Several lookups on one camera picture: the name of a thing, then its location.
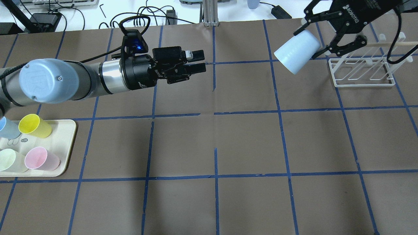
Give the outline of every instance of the yellow cup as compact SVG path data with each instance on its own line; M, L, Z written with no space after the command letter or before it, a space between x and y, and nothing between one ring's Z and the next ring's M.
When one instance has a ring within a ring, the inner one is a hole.
M23 134L46 138L52 132L52 127L36 114L28 114L19 122L19 130Z

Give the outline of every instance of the pink cup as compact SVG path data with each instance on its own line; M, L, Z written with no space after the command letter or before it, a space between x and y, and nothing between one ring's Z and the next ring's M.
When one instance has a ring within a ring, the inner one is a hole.
M25 165L32 170L53 171L61 161L44 147L31 149L25 157Z

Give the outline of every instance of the power adapter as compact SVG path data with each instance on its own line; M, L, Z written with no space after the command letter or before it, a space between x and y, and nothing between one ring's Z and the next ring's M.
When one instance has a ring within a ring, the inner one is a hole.
M271 9L271 14L276 17L276 19L291 19L292 16L289 15L283 8L280 6L275 6Z
M177 18L175 10L167 10L166 14L168 17ZM166 18L166 25L176 25L176 24L177 24L177 19Z

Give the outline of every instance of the white drying rack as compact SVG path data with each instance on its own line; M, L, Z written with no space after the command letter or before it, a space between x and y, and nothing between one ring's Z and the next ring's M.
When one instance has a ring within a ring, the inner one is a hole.
M404 42L406 36L403 32L399 34L398 40L393 48L392 55L398 47L415 46L418 42ZM342 56L341 58L331 58L328 61L332 79L335 87L391 87L395 85L393 73L398 70L406 61L411 63L412 56L398 64L387 62L387 53L383 53L383 48L390 47L391 43L386 43L386 36L379 35L379 43L369 43L361 48L364 53L358 55L359 50Z

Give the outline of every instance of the tabletop surface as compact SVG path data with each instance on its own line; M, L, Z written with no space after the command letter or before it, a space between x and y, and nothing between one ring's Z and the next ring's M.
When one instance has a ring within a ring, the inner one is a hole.
M414 41L417 14L403 16ZM73 119L78 131L61 176L0 178L1 234L417 234L417 63L386 88L335 88L324 56L293 75L272 52L299 25L152 26L150 49L203 49L207 72L10 110L12 120ZM365 34L392 40L396 27L385 15ZM308 29L325 43L334 36L327 23ZM119 29L0 36L0 66L79 61L121 38Z

